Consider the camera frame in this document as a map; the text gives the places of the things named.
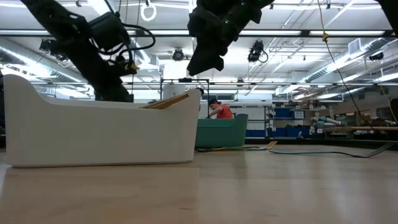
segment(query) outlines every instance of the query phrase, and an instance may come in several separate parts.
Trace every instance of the wooden floor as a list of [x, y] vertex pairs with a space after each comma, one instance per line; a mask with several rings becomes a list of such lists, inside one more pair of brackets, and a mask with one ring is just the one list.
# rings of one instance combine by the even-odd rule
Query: wooden floor
[[[368, 149], [277, 146], [275, 150]], [[398, 152], [209, 152], [188, 164], [11, 169], [0, 223], [398, 223]]]

